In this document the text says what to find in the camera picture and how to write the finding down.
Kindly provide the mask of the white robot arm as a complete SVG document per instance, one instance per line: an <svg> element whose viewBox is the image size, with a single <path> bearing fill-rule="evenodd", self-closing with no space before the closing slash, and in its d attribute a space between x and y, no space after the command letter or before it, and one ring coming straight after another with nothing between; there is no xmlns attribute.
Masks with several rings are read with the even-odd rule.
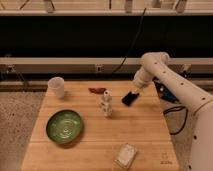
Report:
<svg viewBox="0 0 213 171"><path fill-rule="evenodd" d="M141 58L133 85L141 90L157 77L196 117L189 171L213 171L213 95L172 71L166 52L148 52Z"/></svg>

